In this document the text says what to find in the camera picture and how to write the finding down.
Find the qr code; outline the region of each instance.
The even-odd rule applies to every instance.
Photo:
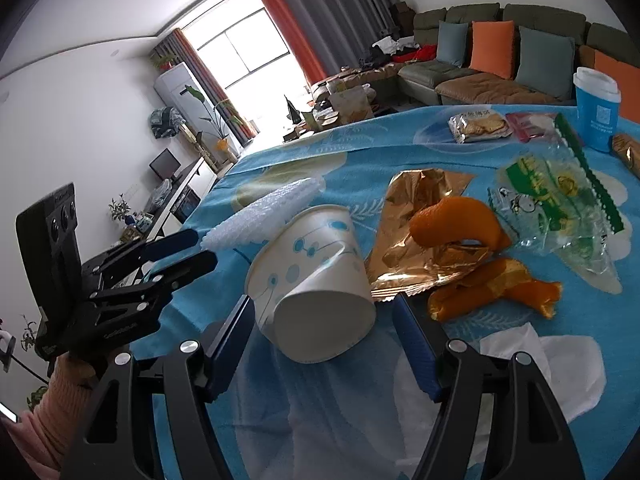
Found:
[[[601,124],[609,124],[611,122],[611,108],[598,105],[596,108],[596,120]]]

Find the curtain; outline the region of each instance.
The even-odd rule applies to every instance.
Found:
[[[328,74],[325,72],[304,32],[298,26],[287,3],[284,0],[262,0],[262,2],[273,23],[276,24],[284,40],[289,45],[291,53],[298,60],[298,64],[309,85],[326,79]]]
[[[225,120],[229,130],[234,134],[242,146],[246,146],[249,140],[255,137],[252,129],[244,122],[244,119],[236,111],[225,89],[219,85],[211,71],[204,64],[198,52],[185,37],[180,28],[174,29],[162,42],[156,46],[154,52],[158,56],[173,55],[178,63],[184,62],[198,83],[202,86],[207,97],[214,106],[224,103],[224,106],[217,106],[216,110]]]
[[[398,0],[282,1],[329,74],[358,66],[370,46],[396,28],[389,7]]]

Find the blue tablecloth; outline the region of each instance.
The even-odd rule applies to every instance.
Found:
[[[576,123],[571,107],[495,106],[500,112],[561,111]],[[186,223],[200,236],[265,193],[299,178],[320,176],[326,190],[313,202],[351,211],[362,251],[373,245],[391,178],[402,170],[444,168],[476,175],[465,194],[486,200],[495,169],[523,150],[515,140],[458,145],[446,121],[463,107],[425,107],[336,128],[255,153],[218,183]],[[640,136],[640,126],[621,120],[619,130]],[[586,149],[594,170],[628,190],[621,213],[640,228],[640,182],[615,157]],[[623,291],[607,294],[569,270],[556,256],[518,253],[541,280],[560,281],[558,313],[545,320],[513,303],[496,303],[446,325],[450,336],[469,341],[532,322],[540,335],[590,335],[602,348],[607,386],[598,406],[570,425],[589,480],[614,465],[640,425],[640,253],[635,238],[629,256],[616,262]],[[253,258],[260,246],[240,248]],[[162,261],[163,266],[194,248]],[[247,261],[228,250],[215,272],[174,295],[161,329],[132,345],[137,358],[168,352],[197,338],[210,322],[225,319],[244,292]],[[329,362],[301,365],[288,360],[257,330],[251,336],[229,391],[209,407],[225,457],[237,480],[395,480],[407,472],[408,443],[398,420],[395,374],[402,357],[388,307],[378,307],[372,332]],[[162,398],[156,424],[165,475],[179,478]],[[470,474],[476,475],[478,467]]]

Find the tissue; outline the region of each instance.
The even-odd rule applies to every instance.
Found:
[[[510,359],[519,351],[529,353],[549,383],[567,422],[592,410],[606,385],[600,346],[589,336],[539,337],[531,323],[496,332],[480,340],[480,353]],[[399,468],[411,476],[420,461],[438,415],[439,404],[418,388],[404,354],[396,367],[394,397],[407,459]],[[468,467],[484,462],[489,443],[492,398],[482,396],[476,439]]]

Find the pink sleeve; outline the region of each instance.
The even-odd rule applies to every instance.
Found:
[[[5,427],[29,466],[42,480],[58,480],[66,451],[91,391],[77,386],[66,356],[58,359],[47,393],[33,413]]]

